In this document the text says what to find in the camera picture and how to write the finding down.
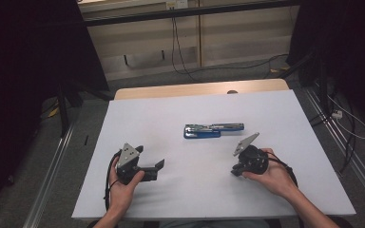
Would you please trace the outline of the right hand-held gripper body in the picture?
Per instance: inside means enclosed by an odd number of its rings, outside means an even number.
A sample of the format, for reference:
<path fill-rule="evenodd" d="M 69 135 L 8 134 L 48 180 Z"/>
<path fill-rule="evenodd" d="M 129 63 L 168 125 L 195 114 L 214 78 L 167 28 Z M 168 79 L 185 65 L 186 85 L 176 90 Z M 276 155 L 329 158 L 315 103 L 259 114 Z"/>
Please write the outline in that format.
<path fill-rule="evenodd" d="M 268 168 L 268 155 L 255 147 L 252 142 L 258 137 L 259 132 L 239 141 L 233 155 L 238 157 L 239 162 L 244 164 L 243 172 L 251 172 L 261 175 Z"/>

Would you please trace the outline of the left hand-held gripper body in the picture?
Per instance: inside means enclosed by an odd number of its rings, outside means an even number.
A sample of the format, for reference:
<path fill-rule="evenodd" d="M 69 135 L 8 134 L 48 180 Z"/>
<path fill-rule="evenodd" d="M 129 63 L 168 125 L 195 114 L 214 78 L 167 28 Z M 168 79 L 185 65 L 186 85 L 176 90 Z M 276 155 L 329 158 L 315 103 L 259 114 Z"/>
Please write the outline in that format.
<path fill-rule="evenodd" d="M 127 142 L 124 144 L 116 164 L 116 173 L 121 183 L 130 183 L 135 174 L 140 170 L 138 166 L 140 155 L 141 153 L 136 151 L 135 147 Z"/>

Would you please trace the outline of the wooden table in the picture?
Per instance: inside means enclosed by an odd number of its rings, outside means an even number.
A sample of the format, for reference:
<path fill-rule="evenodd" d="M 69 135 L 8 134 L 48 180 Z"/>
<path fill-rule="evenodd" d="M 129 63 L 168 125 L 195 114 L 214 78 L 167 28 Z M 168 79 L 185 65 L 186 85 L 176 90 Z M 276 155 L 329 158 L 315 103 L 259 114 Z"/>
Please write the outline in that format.
<path fill-rule="evenodd" d="M 288 90 L 283 79 L 262 79 L 232 82 L 200 83 L 187 85 L 159 85 L 119 89 L 115 100 L 199 96 L 213 94 L 239 94 L 263 91 Z"/>

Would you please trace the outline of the black metal stand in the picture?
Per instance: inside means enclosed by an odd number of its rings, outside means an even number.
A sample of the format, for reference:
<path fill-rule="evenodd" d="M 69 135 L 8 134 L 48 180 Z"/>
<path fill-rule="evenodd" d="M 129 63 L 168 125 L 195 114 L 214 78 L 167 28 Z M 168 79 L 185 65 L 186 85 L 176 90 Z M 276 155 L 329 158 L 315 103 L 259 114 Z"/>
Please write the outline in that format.
<path fill-rule="evenodd" d="M 70 120 L 67 114 L 67 104 L 70 104 L 72 107 L 81 107 L 84 103 L 82 96 L 80 95 L 81 91 L 84 91 L 106 102 L 112 101 L 114 99 L 113 96 L 104 93 L 102 90 L 98 90 L 74 79 L 62 80 L 58 84 L 56 92 L 56 99 L 61 120 L 61 138 L 64 138 L 70 129 Z"/>
<path fill-rule="evenodd" d="M 298 75 L 301 86 L 315 86 L 317 88 L 317 103 L 320 110 L 318 114 L 310 120 L 312 126 L 326 123 L 332 116 L 334 110 L 330 107 L 328 98 L 328 76 L 326 63 L 317 50 L 312 50 L 302 57 L 295 64 L 279 75 L 280 79 L 285 80 L 292 74 Z"/>

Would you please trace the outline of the black curtain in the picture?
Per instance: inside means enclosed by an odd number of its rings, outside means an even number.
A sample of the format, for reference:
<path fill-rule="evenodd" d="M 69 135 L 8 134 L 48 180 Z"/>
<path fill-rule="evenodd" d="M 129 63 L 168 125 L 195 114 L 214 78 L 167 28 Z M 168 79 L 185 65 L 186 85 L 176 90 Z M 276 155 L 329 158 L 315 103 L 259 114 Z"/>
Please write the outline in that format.
<path fill-rule="evenodd" d="M 308 54 L 365 115 L 365 0 L 300 0 L 286 63 Z"/>
<path fill-rule="evenodd" d="M 0 190 L 26 152 L 42 102 L 76 83 L 107 88 L 78 0 L 0 0 Z"/>

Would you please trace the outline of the white wall socket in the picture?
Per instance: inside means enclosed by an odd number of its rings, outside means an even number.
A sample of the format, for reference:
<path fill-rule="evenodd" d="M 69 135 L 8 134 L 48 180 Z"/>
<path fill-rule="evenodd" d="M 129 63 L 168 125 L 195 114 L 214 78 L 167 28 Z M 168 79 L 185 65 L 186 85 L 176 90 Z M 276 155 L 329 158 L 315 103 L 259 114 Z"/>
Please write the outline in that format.
<path fill-rule="evenodd" d="M 180 10 L 188 8 L 188 0 L 167 0 L 165 2 L 168 10 Z"/>

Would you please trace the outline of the white table cover sheet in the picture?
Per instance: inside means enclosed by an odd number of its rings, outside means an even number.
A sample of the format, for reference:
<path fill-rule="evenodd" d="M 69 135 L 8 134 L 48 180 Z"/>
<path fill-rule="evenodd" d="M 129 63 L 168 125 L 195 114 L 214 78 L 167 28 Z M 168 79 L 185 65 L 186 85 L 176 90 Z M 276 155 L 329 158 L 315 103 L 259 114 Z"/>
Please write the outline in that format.
<path fill-rule="evenodd" d="M 219 138 L 186 139 L 187 124 L 243 123 Z M 256 132 L 294 170 L 298 187 L 322 212 L 354 213 L 334 168 L 291 90 L 112 101 L 77 199 L 75 219 L 105 209 L 106 172 L 125 143 L 144 146 L 139 164 L 164 160 L 157 180 L 140 183 L 126 213 L 131 220 L 282 218 L 295 211 L 257 182 L 231 169 L 238 142 Z"/>

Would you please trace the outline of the black horizontal bar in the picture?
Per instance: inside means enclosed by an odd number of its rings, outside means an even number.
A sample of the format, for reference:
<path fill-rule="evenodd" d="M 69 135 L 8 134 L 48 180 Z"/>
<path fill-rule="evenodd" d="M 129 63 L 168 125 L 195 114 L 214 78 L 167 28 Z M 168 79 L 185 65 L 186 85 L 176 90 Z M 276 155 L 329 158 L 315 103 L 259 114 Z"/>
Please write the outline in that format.
<path fill-rule="evenodd" d="M 85 19 L 84 24 L 87 27 L 96 27 L 113 24 L 124 24 L 132 22 L 160 20 L 168 18 L 179 18 L 187 16 L 197 16 L 206 14 L 217 14 L 245 10 L 265 10 L 283 7 L 299 6 L 302 0 L 261 0 L 256 2 L 227 4 L 210 7 L 198 7 L 191 9 L 170 9 L 154 12 L 145 12 L 137 14 L 119 15 L 119 16 L 104 16 Z"/>

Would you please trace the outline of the person's right hand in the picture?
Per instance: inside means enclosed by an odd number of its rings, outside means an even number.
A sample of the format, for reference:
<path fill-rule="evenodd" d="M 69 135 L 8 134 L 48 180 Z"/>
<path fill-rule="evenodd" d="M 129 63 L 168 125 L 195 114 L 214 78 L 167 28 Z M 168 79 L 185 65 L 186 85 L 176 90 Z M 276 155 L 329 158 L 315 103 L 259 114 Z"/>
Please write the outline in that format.
<path fill-rule="evenodd" d="M 271 148 L 262 148 L 262 151 L 269 158 L 275 158 L 274 151 Z M 273 160 L 269 161 L 267 170 L 261 175 L 251 172 L 243 172 L 241 175 L 248 180 L 257 181 L 271 193 L 283 197 L 286 200 L 291 199 L 298 191 L 298 188 L 285 167 Z"/>

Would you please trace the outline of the person's grey clothing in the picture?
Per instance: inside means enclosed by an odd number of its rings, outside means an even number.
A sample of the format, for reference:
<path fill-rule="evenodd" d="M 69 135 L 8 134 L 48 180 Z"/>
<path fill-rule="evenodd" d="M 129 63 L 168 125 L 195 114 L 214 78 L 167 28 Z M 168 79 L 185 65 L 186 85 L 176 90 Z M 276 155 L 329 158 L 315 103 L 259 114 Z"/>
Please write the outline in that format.
<path fill-rule="evenodd" d="M 161 221 L 159 228 L 270 228 L 263 219 Z"/>

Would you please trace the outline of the blue stapler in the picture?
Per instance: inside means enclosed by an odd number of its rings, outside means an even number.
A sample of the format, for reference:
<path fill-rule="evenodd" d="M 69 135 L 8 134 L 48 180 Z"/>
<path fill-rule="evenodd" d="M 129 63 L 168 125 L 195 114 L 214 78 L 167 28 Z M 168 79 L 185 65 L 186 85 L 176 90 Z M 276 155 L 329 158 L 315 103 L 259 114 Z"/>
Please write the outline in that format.
<path fill-rule="evenodd" d="M 186 139 L 219 138 L 222 132 L 242 131 L 243 123 L 187 124 L 183 129 Z"/>

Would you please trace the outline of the person's left hand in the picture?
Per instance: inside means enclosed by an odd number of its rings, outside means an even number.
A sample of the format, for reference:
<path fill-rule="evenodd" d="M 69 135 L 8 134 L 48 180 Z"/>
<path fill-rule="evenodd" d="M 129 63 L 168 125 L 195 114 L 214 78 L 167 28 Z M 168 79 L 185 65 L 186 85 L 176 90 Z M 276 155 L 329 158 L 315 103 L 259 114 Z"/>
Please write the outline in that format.
<path fill-rule="evenodd" d="M 129 184 L 123 184 L 116 173 L 116 164 L 118 162 L 116 157 L 111 164 L 111 171 L 109 175 L 110 199 L 109 209 L 107 212 L 113 220 L 120 220 L 128 210 L 135 191 L 136 186 L 144 177 L 144 171 L 139 171 Z"/>

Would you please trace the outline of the aluminium floor rail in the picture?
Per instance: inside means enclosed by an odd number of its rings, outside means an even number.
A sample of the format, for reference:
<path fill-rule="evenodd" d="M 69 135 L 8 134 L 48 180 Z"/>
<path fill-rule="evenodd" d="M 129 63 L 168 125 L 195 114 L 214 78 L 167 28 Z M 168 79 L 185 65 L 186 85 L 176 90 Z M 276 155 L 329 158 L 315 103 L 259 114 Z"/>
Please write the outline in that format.
<path fill-rule="evenodd" d="M 365 188 L 365 163 L 357 154 L 355 146 L 351 145 L 347 135 L 349 135 L 354 140 L 359 139 L 363 142 L 365 142 L 365 137 L 357 136 L 356 133 L 353 133 L 344 127 L 339 122 L 339 118 L 334 118 L 332 115 L 325 114 L 323 112 L 322 106 L 319 104 L 320 99 L 317 97 L 317 94 L 314 91 L 305 89 L 304 92 L 307 98 L 310 100 L 313 108 L 317 112 L 317 118 L 319 119 L 319 122 L 316 124 L 323 124 L 325 126 L 344 156 L 344 161 L 340 165 L 337 174 L 342 177 L 345 169 L 347 167 L 351 167 Z"/>
<path fill-rule="evenodd" d="M 53 159 L 49 165 L 48 171 L 22 228 L 38 228 L 40 220 L 46 209 L 58 171 L 63 161 L 63 157 L 67 152 L 67 147 L 73 134 L 73 129 L 74 124 L 72 123 L 61 137 Z"/>

